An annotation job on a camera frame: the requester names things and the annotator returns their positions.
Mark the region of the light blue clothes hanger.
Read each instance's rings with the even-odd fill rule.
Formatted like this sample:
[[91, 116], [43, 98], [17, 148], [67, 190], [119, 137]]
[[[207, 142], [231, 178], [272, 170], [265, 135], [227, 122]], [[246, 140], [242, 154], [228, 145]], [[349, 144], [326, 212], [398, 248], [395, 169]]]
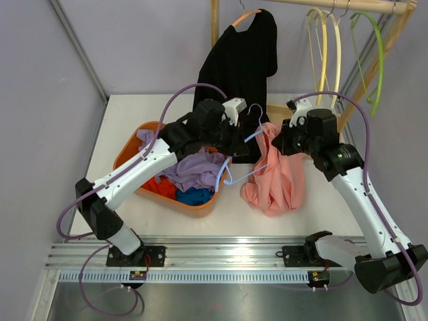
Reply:
[[[253, 140], [257, 135], [259, 135], [259, 134], [261, 134], [263, 132], [263, 130], [262, 130], [262, 123], [261, 123], [261, 118], [262, 118], [263, 113], [264, 113], [263, 108], [259, 104], [254, 103], [254, 104], [252, 104], [249, 107], [248, 112], [251, 112], [251, 108], [253, 106], [258, 106], [259, 109], [260, 109], [260, 111], [261, 111], [260, 117], [258, 118], [259, 128], [253, 134], [249, 135], [244, 140], [244, 142], [249, 142], [249, 141]], [[242, 180], [242, 179], [244, 179], [244, 178], [246, 178], [246, 177], [248, 177], [248, 176], [250, 176], [250, 175], [252, 175], [252, 174], [254, 174], [254, 173], [256, 173], [256, 172], [259, 171], [259, 169], [258, 170], [254, 170], [252, 172], [247, 173], [246, 175], [243, 175], [242, 177], [240, 177], [238, 179], [234, 179], [233, 175], [230, 172], [230, 166], [229, 166], [230, 161], [232, 161], [233, 163], [236, 163], [236, 164], [255, 164], [256, 163], [255, 158], [254, 157], [250, 157], [250, 156], [239, 156], [238, 157], [238, 161], [232, 160], [231, 156], [227, 157], [225, 159], [225, 161], [223, 162], [223, 164], [221, 165], [221, 168], [219, 169], [219, 172], [218, 172], [218, 175], [217, 175], [217, 178], [216, 178], [216, 182], [215, 182], [215, 192], [216, 193], [219, 191], [219, 186], [220, 186], [221, 182], [224, 182], [226, 185], [233, 185], [236, 182], [238, 182], [238, 181], [240, 181], [240, 180]], [[229, 175], [229, 178], [225, 179], [225, 180], [222, 179], [224, 171], [227, 171], [227, 173]]]

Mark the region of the purple t shirt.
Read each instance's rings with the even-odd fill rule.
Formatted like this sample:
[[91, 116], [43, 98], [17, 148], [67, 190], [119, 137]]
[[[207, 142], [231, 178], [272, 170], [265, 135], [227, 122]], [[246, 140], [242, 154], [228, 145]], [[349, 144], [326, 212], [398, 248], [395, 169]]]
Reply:
[[225, 157], [221, 153], [201, 148], [199, 152], [186, 156], [154, 177], [166, 177], [182, 192], [191, 187], [214, 191], [216, 178], [224, 160]]

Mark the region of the pink t shirt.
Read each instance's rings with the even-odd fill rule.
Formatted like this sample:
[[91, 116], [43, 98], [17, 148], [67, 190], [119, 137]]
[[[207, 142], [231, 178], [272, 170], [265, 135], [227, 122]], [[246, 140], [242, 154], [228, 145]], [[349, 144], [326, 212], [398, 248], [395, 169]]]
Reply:
[[243, 184], [241, 197], [268, 217], [296, 211], [306, 197], [303, 155], [285, 156], [272, 145], [281, 126], [266, 122], [261, 130], [255, 138], [261, 157], [255, 164], [255, 172]]

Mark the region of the blue t shirt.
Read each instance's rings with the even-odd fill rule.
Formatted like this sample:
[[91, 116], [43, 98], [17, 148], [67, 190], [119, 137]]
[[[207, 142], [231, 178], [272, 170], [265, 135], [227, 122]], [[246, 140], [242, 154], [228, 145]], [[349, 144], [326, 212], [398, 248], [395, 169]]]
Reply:
[[210, 189], [196, 189], [191, 187], [185, 192], [177, 190], [176, 201], [189, 206], [200, 206], [210, 201], [214, 194]]

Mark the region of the orange t shirt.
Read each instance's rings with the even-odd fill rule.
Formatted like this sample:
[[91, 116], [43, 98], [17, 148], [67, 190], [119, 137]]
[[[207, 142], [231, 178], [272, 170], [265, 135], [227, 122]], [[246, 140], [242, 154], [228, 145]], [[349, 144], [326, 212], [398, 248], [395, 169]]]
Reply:
[[162, 197], [175, 200], [177, 187], [166, 177], [152, 177], [141, 186], [143, 189], [158, 194]]

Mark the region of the cream clothes hanger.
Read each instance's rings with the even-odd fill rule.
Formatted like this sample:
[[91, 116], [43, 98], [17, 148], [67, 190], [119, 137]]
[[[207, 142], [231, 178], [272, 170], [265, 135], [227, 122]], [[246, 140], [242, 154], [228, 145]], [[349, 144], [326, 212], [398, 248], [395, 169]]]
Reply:
[[326, 18], [330, 19], [332, 22], [334, 36], [335, 36], [335, 44], [336, 44], [335, 78], [334, 78], [334, 86], [333, 86], [334, 92], [338, 92], [340, 87], [341, 67], [342, 67], [342, 41], [341, 41], [341, 34], [340, 34], [340, 22], [342, 21], [343, 17], [348, 13], [348, 10], [350, 9], [350, 1], [347, 1], [346, 9], [339, 18], [335, 18], [335, 16], [333, 15], [333, 11], [336, 8], [336, 4], [337, 4], [337, 1], [334, 1], [331, 11], [326, 16]]

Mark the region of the yellow clothes hanger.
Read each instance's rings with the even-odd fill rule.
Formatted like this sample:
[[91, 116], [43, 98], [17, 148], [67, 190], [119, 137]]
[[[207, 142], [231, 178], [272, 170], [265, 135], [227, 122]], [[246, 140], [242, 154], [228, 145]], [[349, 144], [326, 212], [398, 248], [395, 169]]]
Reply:
[[333, 87], [330, 88], [328, 83], [327, 75], [329, 44], [328, 24], [332, 26], [332, 22], [330, 19], [327, 19], [326, 16], [330, 11], [313, 7], [309, 9], [306, 14], [312, 80], [316, 92], [333, 91]]

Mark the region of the green clothes hanger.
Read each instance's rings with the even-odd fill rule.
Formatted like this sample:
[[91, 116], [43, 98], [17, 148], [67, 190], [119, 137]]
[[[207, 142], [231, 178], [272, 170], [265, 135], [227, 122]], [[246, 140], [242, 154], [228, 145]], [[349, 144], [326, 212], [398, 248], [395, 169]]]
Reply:
[[[355, 29], [361, 17], [365, 17], [372, 26], [372, 35], [368, 40], [364, 49], [358, 53], [355, 37]], [[374, 116], [381, 101], [384, 76], [384, 48], [381, 31], [378, 23], [370, 13], [357, 11], [350, 17], [350, 32], [352, 43], [356, 54], [356, 66], [360, 74], [359, 90], [366, 99], [366, 102], [371, 105], [370, 115]], [[377, 85], [371, 93], [368, 92], [368, 87], [372, 79], [377, 75]]]

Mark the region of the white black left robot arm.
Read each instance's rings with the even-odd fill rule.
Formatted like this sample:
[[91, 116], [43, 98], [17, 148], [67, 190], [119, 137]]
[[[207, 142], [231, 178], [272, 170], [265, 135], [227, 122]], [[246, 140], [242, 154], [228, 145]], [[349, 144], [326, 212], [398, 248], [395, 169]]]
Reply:
[[148, 254], [143, 240], [116, 213], [135, 190], [161, 171], [203, 147], [214, 147], [227, 156], [248, 152], [239, 113], [243, 98], [224, 103], [205, 99], [178, 120], [165, 124], [154, 139], [116, 170], [91, 183], [76, 183], [77, 209], [97, 239], [107, 241], [113, 256], [123, 264], [139, 265]]

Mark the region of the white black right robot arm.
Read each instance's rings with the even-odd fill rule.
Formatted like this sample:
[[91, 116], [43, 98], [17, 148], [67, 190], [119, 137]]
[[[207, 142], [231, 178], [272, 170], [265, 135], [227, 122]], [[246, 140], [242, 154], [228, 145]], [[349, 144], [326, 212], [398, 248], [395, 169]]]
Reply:
[[350, 144], [340, 142], [336, 117], [329, 109], [309, 110], [297, 121], [285, 119], [272, 145], [282, 155], [304, 153], [339, 192], [366, 244], [355, 245], [321, 231], [305, 238], [304, 259], [312, 265], [331, 261], [352, 271], [375, 294], [411, 278], [427, 261], [424, 245], [414, 245], [396, 226], [371, 187], [365, 163]]

